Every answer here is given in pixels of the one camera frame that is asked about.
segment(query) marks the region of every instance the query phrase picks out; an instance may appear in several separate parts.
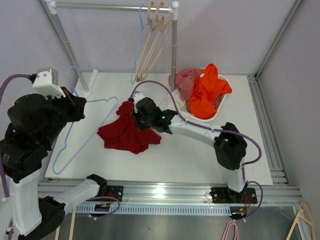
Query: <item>white basket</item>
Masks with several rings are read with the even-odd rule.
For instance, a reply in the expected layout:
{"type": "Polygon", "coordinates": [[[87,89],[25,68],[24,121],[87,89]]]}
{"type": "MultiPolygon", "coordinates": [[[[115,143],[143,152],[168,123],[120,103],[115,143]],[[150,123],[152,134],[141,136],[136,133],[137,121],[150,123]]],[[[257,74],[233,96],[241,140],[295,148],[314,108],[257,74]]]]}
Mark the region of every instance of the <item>white basket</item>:
{"type": "MultiPolygon", "coordinates": [[[[228,81],[224,76],[222,76],[222,75],[220,75],[220,74],[218,74],[218,78],[219,78],[219,79],[226,80],[226,81],[229,83],[229,81],[228,81]]],[[[222,101],[221,101],[221,103],[220,103],[220,105],[219,105],[219,107],[218,107],[218,109],[216,110],[216,114],[215,114],[212,118],[209,118],[209,119],[197,118],[197,117],[195,117],[195,115],[193,115],[192,113],[190,113],[190,112],[188,112],[188,111],[186,111],[185,109],[182,109],[182,108],[179,109],[179,111],[180,111],[180,113],[183,114],[186,118],[195,119],[195,120],[197,120],[197,121],[204,122],[204,123],[210,122],[210,121],[212,121],[213,119],[215,119],[215,117],[218,115],[218,113],[219,113],[219,111],[220,111],[220,109],[221,109],[221,107],[222,107],[222,105],[223,105],[223,103],[224,103],[224,101],[225,101],[225,98],[226,98],[226,96],[224,95],[223,98],[222,98],[222,101]]]]}

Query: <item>gray floor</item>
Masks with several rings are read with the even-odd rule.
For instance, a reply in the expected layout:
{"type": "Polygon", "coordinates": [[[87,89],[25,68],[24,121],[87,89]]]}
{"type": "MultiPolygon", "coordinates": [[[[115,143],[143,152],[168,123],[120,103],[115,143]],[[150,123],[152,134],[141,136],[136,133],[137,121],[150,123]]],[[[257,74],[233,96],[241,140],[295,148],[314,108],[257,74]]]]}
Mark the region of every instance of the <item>gray floor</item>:
{"type": "MultiPolygon", "coordinates": [[[[240,240],[284,240],[294,219],[290,207],[263,207],[246,222],[236,222],[240,240]]],[[[230,219],[220,216],[112,215],[94,221],[78,217],[74,240],[220,240],[230,219]]],[[[59,240],[69,239],[70,221],[60,228],[59,240]]],[[[55,233],[43,240],[54,240],[55,233]]],[[[301,240],[298,228],[290,240],[301,240]]]]}

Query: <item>white table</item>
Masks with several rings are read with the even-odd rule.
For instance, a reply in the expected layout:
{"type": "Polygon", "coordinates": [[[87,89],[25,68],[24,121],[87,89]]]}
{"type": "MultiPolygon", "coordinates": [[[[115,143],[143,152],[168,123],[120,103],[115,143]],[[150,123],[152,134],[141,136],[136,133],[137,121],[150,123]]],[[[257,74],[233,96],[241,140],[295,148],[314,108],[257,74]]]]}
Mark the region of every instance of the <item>white table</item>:
{"type": "MultiPolygon", "coordinates": [[[[154,73],[148,80],[158,81],[169,87],[166,73],[154,73]]],[[[86,81],[91,73],[84,73],[86,81]]],[[[249,181],[257,181],[261,185],[272,185],[270,170],[263,146],[260,128],[252,101],[246,76],[226,75],[233,92],[226,95],[218,115],[212,121],[216,125],[226,122],[235,124],[238,130],[256,140],[262,148],[259,162],[247,165],[245,172],[249,181]]],[[[89,100],[117,96],[119,104],[130,96],[134,85],[130,83],[130,73],[99,73],[92,88],[89,100]]],[[[160,86],[146,83],[138,90],[146,97],[159,104],[167,95],[160,86]]],[[[57,160],[55,170],[58,172],[70,160],[74,153],[98,127],[116,101],[87,103],[84,114],[86,118],[76,122],[67,141],[67,148],[57,160]]],[[[118,118],[116,111],[105,121],[112,123],[118,118]]],[[[63,148],[69,124],[60,133],[52,153],[45,176],[59,179],[84,179],[90,174],[97,174],[107,180],[142,181],[166,183],[201,183],[226,184],[224,168],[216,159],[215,150],[199,141],[184,136],[159,133],[161,144],[150,145],[145,152],[134,154],[128,151],[104,148],[104,141],[95,134],[79,155],[59,175],[52,171],[53,162],[58,151],[63,148]]],[[[256,147],[248,142],[246,161],[258,155],[256,147]]]]}

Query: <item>orange cloth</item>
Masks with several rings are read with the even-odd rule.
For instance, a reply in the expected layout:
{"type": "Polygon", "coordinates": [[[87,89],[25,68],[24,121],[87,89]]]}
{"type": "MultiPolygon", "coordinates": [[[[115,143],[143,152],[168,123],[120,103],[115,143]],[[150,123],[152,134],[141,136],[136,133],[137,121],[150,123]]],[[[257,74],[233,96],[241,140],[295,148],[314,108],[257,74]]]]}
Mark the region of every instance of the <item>orange cloth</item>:
{"type": "Polygon", "coordinates": [[[218,78],[218,69],[213,63],[205,68],[203,74],[194,82],[189,105],[194,116],[210,119],[217,113],[214,107],[217,97],[220,94],[232,93],[232,89],[226,80],[218,78]]]}

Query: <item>laundry basket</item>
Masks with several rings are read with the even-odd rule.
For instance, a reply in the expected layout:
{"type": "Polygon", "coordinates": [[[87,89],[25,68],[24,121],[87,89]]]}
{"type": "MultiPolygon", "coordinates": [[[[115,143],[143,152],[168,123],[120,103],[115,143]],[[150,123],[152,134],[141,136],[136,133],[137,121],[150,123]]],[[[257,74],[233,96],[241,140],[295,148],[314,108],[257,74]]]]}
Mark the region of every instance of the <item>laundry basket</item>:
{"type": "MultiPolygon", "coordinates": [[[[218,78],[219,79],[223,79],[223,80],[226,80],[228,83],[228,79],[226,79],[224,76],[218,74],[218,78]]],[[[181,114],[183,114],[186,118],[190,118],[190,119],[195,119],[195,120],[198,120],[200,122],[210,122],[212,121],[213,119],[215,119],[215,117],[219,114],[219,111],[224,103],[224,100],[226,98],[226,95],[225,94],[222,94],[222,99],[220,100],[220,104],[217,106],[216,108],[216,114],[212,117],[212,118],[209,118],[209,119],[201,119],[201,118],[197,118],[195,117],[195,115],[193,115],[192,113],[188,112],[187,108],[186,107],[180,107],[179,111],[181,114]]]]}

